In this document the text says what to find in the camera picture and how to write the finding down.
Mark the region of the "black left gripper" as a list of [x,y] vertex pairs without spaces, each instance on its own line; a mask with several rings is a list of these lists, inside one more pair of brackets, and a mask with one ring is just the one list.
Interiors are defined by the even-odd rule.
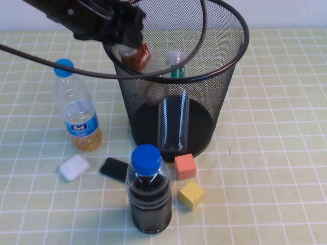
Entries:
[[98,41],[104,46],[125,45],[139,49],[146,14],[129,1],[51,1],[52,21],[72,31],[74,38]]

